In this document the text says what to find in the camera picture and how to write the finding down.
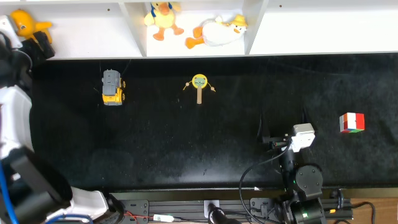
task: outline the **wooden floor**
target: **wooden floor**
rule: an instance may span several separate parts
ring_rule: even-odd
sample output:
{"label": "wooden floor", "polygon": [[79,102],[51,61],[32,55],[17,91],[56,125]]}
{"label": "wooden floor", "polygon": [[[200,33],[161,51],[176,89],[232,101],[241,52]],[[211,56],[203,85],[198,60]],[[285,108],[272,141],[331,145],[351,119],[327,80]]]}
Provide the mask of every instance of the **wooden floor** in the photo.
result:
{"label": "wooden floor", "polygon": [[[376,208],[377,224],[398,223],[398,198],[353,198],[353,205],[361,202],[371,202]],[[354,220],[347,220],[351,224],[371,224],[372,208],[364,205],[354,209]],[[328,224],[334,224],[335,221],[328,221]]]}

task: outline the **orange beak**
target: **orange beak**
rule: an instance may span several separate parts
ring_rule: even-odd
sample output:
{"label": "orange beak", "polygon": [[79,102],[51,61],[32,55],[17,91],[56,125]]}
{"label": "orange beak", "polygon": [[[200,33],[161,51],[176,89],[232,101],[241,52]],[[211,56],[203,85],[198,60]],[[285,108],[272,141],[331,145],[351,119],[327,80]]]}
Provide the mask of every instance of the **orange beak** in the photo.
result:
{"label": "orange beak", "polygon": [[169,9],[169,4],[167,2],[162,3],[159,5],[159,11],[160,13],[162,13],[162,15],[166,16],[167,14],[169,14],[170,9]]}

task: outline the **wooden handle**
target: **wooden handle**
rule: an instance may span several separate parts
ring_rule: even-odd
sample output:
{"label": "wooden handle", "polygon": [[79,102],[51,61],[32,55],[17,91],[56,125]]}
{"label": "wooden handle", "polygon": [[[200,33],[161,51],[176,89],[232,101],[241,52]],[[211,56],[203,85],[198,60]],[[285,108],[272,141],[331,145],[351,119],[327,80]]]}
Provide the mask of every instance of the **wooden handle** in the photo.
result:
{"label": "wooden handle", "polygon": [[198,86],[197,104],[201,104],[201,86]]}

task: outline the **yellow hat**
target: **yellow hat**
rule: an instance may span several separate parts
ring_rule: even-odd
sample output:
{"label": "yellow hat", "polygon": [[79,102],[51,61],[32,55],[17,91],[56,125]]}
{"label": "yellow hat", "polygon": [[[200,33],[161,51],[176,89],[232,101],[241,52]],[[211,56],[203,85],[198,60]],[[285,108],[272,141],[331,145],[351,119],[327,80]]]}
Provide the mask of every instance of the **yellow hat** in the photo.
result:
{"label": "yellow hat", "polygon": [[248,24],[244,20],[244,16],[242,15],[236,15],[235,19],[230,23],[236,26],[246,26],[246,27],[248,26]]}

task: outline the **stuffed animal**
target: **stuffed animal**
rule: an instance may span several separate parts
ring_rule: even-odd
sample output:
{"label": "stuffed animal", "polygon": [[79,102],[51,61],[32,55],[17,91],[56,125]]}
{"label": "stuffed animal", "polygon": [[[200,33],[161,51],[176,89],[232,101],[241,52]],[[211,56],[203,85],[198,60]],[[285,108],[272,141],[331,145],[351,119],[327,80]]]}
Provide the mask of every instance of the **stuffed animal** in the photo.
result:
{"label": "stuffed animal", "polygon": [[229,24],[224,23],[219,16],[215,20],[207,20],[200,27],[193,30],[194,38],[187,38],[185,45],[192,49],[198,44],[210,47],[229,44],[243,36],[248,28],[244,16],[237,15]]}
{"label": "stuffed animal", "polygon": [[17,35],[20,37],[25,37],[25,39],[34,39],[36,38],[33,36],[34,33],[38,31],[42,31],[45,33],[47,38],[49,39],[50,44],[52,43],[52,38],[47,30],[52,26],[51,22],[37,22],[35,21],[29,13],[23,10],[15,10],[10,14],[12,19],[14,20],[15,24],[17,25]]}
{"label": "stuffed animal", "polygon": [[151,2],[150,13],[146,15],[145,25],[155,24],[159,27],[159,32],[154,34],[154,39],[164,40],[164,30],[172,28],[175,35],[184,33],[184,30],[175,25],[175,15],[173,9],[177,12],[181,11],[181,6],[177,2]]}

